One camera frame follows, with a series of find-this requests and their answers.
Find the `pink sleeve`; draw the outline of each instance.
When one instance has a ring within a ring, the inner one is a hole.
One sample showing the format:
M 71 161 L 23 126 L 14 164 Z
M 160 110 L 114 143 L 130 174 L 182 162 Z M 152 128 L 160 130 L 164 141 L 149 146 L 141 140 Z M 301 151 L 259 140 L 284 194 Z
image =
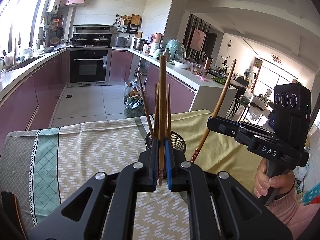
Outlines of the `pink sleeve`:
M 298 204 L 295 198 L 295 189 L 283 198 L 274 200 L 267 208 L 290 229 L 293 239 L 307 228 L 314 215 L 317 213 L 320 204 L 304 206 Z

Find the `white floor tile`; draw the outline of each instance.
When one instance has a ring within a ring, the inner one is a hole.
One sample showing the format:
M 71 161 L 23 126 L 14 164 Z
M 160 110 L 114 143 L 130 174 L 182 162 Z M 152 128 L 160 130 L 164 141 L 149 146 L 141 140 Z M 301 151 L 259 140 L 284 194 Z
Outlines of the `white floor tile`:
M 107 118 L 105 115 L 53 119 L 51 128 L 62 127 L 62 126 L 73 125 L 73 124 L 84 123 L 84 122 L 98 122 L 98 121 L 106 121 L 106 120 Z
M 107 114 L 107 120 L 111 121 L 111 120 L 119 120 L 119 119 L 125 119 L 125 115 L 124 114 Z
M 123 98 L 105 98 L 103 97 L 106 114 L 123 114 L 125 104 Z
M 100 86 L 67 88 L 59 103 L 55 119 L 105 115 Z
M 102 86 L 102 95 L 106 114 L 123 114 L 124 86 Z

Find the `silver screw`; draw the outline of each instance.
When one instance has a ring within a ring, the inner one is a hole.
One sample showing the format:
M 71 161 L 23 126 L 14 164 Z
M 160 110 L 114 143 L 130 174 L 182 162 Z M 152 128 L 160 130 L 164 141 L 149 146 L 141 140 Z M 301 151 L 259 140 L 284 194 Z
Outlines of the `silver screw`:
M 106 175 L 103 172 L 98 172 L 95 176 L 96 179 L 104 179 Z
M 137 162 L 133 165 L 135 169 L 141 169 L 143 167 L 143 163 Z
M 182 168 L 189 168 L 191 166 L 191 163 L 188 161 L 184 161 L 180 165 Z
M 222 171 L 219 173 L 219 178 L 220 179 L 227 179 L 227 178 L 229 178 L 229 174 L 225 171 Z

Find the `camera lens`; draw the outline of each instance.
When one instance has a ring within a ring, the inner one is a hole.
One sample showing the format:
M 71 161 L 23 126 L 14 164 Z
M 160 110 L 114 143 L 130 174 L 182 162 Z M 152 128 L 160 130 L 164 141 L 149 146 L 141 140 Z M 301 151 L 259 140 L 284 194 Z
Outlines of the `camera lens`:
M 287 93 L 282 93 L 281 104 L 283 107 L 287 107 L 287 105 L 288 105 L 288 94 Z
M 292 107 L 296 107 L 297 105 L 297 96 L 295 94 L 292 94 L 291 97 L 290 97 L 290 105 Z
M 279 94 L 276 94 L 276 104 L 279 104 L 280 103 L 280 96 Z

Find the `water heater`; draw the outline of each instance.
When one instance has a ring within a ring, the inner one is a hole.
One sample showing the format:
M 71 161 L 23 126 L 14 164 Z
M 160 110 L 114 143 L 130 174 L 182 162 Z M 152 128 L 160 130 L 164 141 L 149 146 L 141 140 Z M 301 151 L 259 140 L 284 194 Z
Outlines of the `water heater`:
M 61 0 L 49 0 L 47 13 L 57 13 Z

